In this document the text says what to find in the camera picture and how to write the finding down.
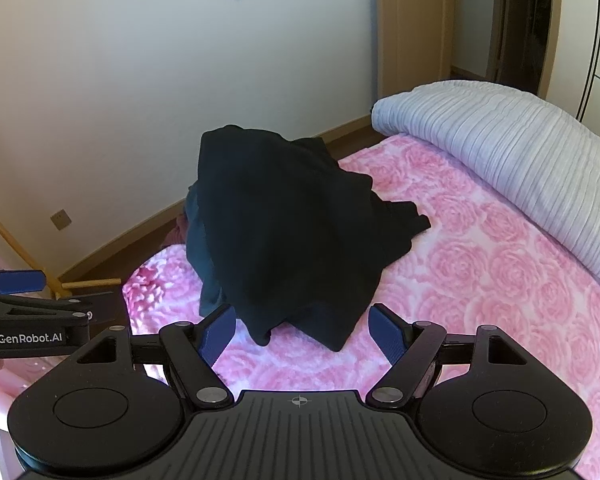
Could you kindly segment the black garment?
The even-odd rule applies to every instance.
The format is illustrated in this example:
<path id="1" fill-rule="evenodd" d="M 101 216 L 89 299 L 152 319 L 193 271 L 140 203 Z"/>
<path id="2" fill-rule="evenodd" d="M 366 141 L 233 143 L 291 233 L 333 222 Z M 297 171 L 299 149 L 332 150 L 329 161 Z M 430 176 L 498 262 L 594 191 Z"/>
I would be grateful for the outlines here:
<path id="1" fill-rule="evenodd" d="M 415 204 L 383 200 L 370 176 L 343 170 L 315 138 L 208 131 L 195 183 L 225 304 L 260 346 L 286 323 L 341 350 L 382 272 L 430 226 Z"/>

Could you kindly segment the dark blue garment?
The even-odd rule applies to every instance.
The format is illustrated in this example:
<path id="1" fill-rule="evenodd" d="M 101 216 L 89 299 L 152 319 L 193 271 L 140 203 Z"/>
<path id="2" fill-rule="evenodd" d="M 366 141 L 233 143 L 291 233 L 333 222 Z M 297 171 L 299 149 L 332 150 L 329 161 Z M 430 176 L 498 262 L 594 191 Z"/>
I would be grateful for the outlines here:
<path id="1" fill-rule="evenodd" d="M 199 314 L 208 316 L 222 304 L 226 296 L 222 289 L 209 252 L 206 229 L 202 222 L 198 204 L 198 184 L 194 183 L 188 190 L 184 212 L 188 222 L 186 230 L 186 257 L 200 278 Z"/>

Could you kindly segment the pink rose bed blanket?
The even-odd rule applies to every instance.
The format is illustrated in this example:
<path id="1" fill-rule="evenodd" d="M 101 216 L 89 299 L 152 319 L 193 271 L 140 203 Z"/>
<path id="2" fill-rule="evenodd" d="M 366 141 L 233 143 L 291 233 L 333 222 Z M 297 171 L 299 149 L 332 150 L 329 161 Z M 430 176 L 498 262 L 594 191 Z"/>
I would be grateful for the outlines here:
<path id="1" fill-rule="evenodd" d="M 578 471 L 600 479 L 600 283 L 493 188 L 430 144 L 390 136 L 340 166 L 372 176 L 384 200 L 412 200 L 432 225 L 384 271 L 372 304 L 452 334 L 501 327 L 588 404 L 593 434 Z M 158 252 L 123 286 L 133 333 L 197 323 L 200 292 L 184 245 Z M 238 321 L 213 368 L 235 396 L 245 389 L 358 389 L 364 398 L 388 366 L 365 312 L 337 353 L 289 325 L 260 347 Z"/>

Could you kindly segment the grey striped rolled duvet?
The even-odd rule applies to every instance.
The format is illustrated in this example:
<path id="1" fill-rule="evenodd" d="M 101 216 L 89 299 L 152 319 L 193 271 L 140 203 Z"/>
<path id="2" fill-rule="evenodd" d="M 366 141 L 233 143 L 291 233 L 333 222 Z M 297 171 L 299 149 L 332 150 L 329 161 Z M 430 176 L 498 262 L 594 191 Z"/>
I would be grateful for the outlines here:
<path id="1" fill-rule="evenodd" d="M 564 110 L 500 84 L 444 80 L 377 101 L 372 125 L 455 157 L 600 280 L 600 137 Z"/>

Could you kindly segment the white wardrobe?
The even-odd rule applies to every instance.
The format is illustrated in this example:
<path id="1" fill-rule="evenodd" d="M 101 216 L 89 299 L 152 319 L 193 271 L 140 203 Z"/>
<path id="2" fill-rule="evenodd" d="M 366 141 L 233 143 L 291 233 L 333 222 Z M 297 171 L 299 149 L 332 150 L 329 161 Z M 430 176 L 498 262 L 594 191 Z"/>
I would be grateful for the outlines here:
<path id="1" fill-rule="evenodd" d="M 600 0 L 562 0 L 552 100 L 600 136 Z"/>

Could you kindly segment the wooden door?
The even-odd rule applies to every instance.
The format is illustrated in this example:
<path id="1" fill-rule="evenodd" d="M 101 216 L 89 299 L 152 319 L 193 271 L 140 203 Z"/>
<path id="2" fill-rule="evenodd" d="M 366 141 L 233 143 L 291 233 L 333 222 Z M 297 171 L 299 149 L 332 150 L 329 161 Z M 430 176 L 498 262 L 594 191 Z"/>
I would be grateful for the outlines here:
<path id="1" fill-rule="evenodd" d="M 451 73 L 454 0 L 376 0 L 378 96 Z"/>

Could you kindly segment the wooden bed frame rail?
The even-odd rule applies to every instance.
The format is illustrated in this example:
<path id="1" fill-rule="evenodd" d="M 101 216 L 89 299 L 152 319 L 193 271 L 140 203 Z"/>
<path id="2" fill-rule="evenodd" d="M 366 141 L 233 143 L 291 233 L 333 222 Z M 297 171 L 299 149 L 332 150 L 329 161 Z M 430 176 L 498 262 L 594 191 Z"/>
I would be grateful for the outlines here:
<path id="1" fill-rule="evenodd" d="M 24 248 L 18 240 L 5 228 L 0 220 L 0 237 L 32 270 L 40 270 L 46 277 L 46 284 L 53 296 L 58 298 L 70 297 L 73 292 L 88 288 L 116 287 L 122 284 L 120 278 L 103 278 L 102 280 L 78 281 L 63 283 L 59 278 L 49 274 Z"/>

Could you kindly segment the low beige wall socket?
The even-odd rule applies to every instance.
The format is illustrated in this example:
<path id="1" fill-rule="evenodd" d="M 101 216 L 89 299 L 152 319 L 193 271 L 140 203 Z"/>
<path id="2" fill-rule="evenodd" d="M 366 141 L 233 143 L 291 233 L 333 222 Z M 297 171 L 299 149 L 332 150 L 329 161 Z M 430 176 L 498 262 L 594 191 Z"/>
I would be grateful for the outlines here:
<path id="1" fill-rule="evenodd" d="M 65 209 L 61 209 L 60 211 L 55 212 L 50 216 L 50 221 L 53 223 L 54 227 L 58 229 L 58 231 L 62 231 L 65 228 L 68 228 L 72 223 L 71 218 L 67 214 Z"/>

